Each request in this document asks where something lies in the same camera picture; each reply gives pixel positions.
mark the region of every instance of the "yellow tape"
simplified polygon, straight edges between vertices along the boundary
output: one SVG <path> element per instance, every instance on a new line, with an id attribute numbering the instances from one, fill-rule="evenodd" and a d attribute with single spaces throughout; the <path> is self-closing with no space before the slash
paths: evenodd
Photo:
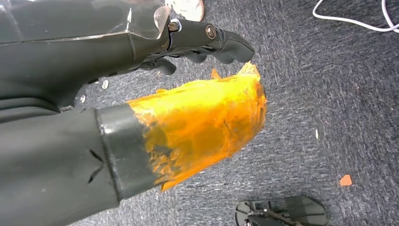
<path id="1" fill-rule="evenodd" d="M 128 101 L 143 131 L 156 184 L 166 190 L 245 146 L 263 127 L 266 96 L 255 65 Z"/>

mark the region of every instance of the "bolt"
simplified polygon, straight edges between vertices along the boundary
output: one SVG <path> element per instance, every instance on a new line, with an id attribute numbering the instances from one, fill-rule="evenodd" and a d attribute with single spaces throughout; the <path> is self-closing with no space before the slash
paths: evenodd
<path id="1" fill-rule="evenodd" d="M 86 95 L 82 95 L 81 97 L 80 97 L 80 101 L 82 102 L 82 103 L 84 103 L 85 101 L 86 101 Z"/>
<path id="2" fill-rule="evenodd" d="M 101 86 L 103 89 L 107 89 L 108 88 L 108 84 L 109 84 L 109 82 L 108 82 L 108 80 L 104 80 L 103 81 L 103 85 Z"/>
<path id="3" fill-rule="evenodd" d="M 169 31 L 175 32 L 179 30 L 179 25 L 176 22 L 171 22 L 168 24 Z"/>
<path id="4" fill-rule="evenodd" d="M 216 38 L 216 30 L 215 27 L 211 24 L 205 28 L 205 32 L 207 33 L 208 38 L 215 39 Z"/>

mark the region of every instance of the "white object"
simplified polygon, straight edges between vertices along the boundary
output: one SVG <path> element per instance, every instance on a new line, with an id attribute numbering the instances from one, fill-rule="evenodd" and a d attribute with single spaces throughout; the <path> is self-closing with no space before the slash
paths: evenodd
<path id="1" fill-rule="evenodd" d="M 203 0 L 165 0 L 165 4 L 187 20 L 201 21 L 204 17 Z"/>
<path id="2" fill-rule="evenodd" d="M 103 89 L 107 89 L 108 88 L 108 84 L 109 84 L 109 82 L 108 82 L 108 80 L 104 80 L 103 81 L 103 85 L 101 86 Z"/>
<path id="3" fill-rule="evenodd" d="M 388 12 L 386 10 L 386 4 L 385 4 L 385 0 L 381 1 L 381 8 L 383 9 L 383 14 L 385 17 L 385 20 L 387 21 L 389 28 L 379 28 L 379 27 L 374 27 L 365 23 L 362 23 L 360 21 L 357 20 L 352 20 L 352 19 L 348 19 L 348 18 L 342 18 L 342 17 L 336 17 L 336 16 L 323 16 L 323 15 L 319 15 L 316 13 L 317 8 L 319 7 L 319 5 L 323 2 L 323 0 L 320 0 L 316 6 L 313 9 L 313 16 L 320 18 L 320 19 L 325 19 L 325 20 L 337 20 L 337 21 L 344 21 L 344 22 L 348 22 L 348 23 L 352 23 L 352 24 L 357 24 L 359 26 L 371 29 L 373 31 L 377 31 L 377 32 L 390 32 L 390 31 L 394 31 L 396 33 L 399 33 L 399 24 L 397 25 L 393 25 L 391 18 L 388 15 Z"/>
<path id="4" fill-rule="evenodd" d="M 82 95 L 81 97 L 80 97 L 80 101 L 82 102 L 82 103 L 84 103 L 85 101 L 86 101 L 86 95 Z"/>

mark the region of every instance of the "gray carpet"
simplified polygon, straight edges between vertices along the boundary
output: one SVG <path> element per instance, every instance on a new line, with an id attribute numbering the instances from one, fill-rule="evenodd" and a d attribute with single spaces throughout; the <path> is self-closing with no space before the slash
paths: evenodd
<path id="1" fill-rule="evenodd" d="M 74 226 L 233 226 L 238 201 L 306 195 L 329 225 L 399 225 L 399 34 L 312 17 L 315 0 L 205 0 L 204 21 L 256 49 L 268 97 L 264 130 L 232 159 L 178 186 L 124 201 Z M 399 1 L 388 1 L 399 23 Z M 326 0 L 320 13 L 386 25 L 378 0 Z M 238 71 L 213 58 L 173 59 L 171 76 L 135 72 L 84 87 L 104 107 L 195 79 Z M 340 187 L 344 174 L 353 185 Z"/>

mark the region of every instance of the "white wire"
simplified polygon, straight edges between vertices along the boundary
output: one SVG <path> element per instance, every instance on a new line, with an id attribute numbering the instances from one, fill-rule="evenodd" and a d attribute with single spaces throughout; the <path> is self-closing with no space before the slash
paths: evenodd
<path id="1" fill-rule="evenodd" d="M 384 14 L 385 20 L 389 24 L 389 27 L 393 27 L 393 23 L 391 21 L 391 18 L 389 17 L 388 12 L 386 10 L 385 0 L 381 1 L 381 7 L 383 8 L 383 14 Z M 396 32 L 396 33 L 399 33 L 399 29 L 395 29 L 393 31 Z"/>
<path id="2" fill-rule="evenodd" d="M 387 12 L 387 10 L 386 10 L 385 0 L 382 0 L 382 1 L 381 1 L 381 6 L 382 6 L 382 9 L 383 9 L 383 14 L 384 14 L 385 20 L 386 20 L 387 23 L 389 24 L 389 28 L 374 27 L 374 26 L 371 26 L 371 25 L 362 23 L 362 22 L 360 22 L 360 21 L 352 20 L 352 19 L 348 19 L 348 18 L 342 18 L 342 17 L 336 17 L 336 16 L 323 16 L 323 15 L 319 15 L 319 14 L 316 13 L 316 10 L 317 10 L 317 8 L 319 7 L 319 5 L 320 5 L 322 2 L 323 2 L 323 0 L 320 0 L 320 1 L 316 4 L 316 6 L 314 7 L 313 12 L 312 12 L 312 14 L 313 14 L 314 17 L 317 17 L 317 18 L 320 18 L 320 19 L 325 19 L 325 20 L 337 20 L 337 21 L 344 21 L 344 22 L 348 22 L 348 23 L 352 23 L 352 24 L 357 24 L 357 25 L 359 25 L 359 26 L 362 26 L 362 27 L 365 27 L 365 28 L 368 28 L 368 29 L 370 29 L 370 30 L 377 31 L 377 32 L 390 32 L 390 31 L 394 31 L 394 32 L 396 32 L 396 33 L 399 33 L 399 29 L 397 29 L 397 28 L 399 28 L 399 24 L 397 24 L 397 25 L 395 25 L 395 26 L 393 25 L 393 23 L 392 23 L 392 21 L 391 21 L 391 18 L 389 17 L 388 12 Z"/>

